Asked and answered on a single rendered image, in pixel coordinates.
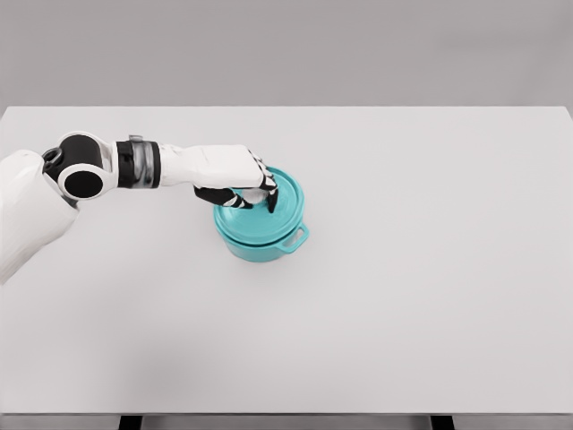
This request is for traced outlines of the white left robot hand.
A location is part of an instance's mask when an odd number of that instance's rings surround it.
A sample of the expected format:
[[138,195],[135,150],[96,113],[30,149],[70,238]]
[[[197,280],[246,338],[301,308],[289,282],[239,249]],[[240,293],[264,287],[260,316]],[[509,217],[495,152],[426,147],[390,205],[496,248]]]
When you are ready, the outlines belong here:
[[243,145],[192,147],[195,195],[221,207],[251,209],[262,199],[269,213],[278,203],[278,185],[262,159]]

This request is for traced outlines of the teal pot lid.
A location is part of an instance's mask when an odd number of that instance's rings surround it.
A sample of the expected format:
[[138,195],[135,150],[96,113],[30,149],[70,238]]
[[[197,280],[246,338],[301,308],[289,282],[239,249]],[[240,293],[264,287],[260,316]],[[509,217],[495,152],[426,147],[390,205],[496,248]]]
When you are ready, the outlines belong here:
[[262,200],[251,209],[216,206],[213,211],[218,233],[243,245],[269,245],[289,236],[303,219],[304,192],[297,181],[283,170],[270,168],[278,185],[278,201],[273,212]]

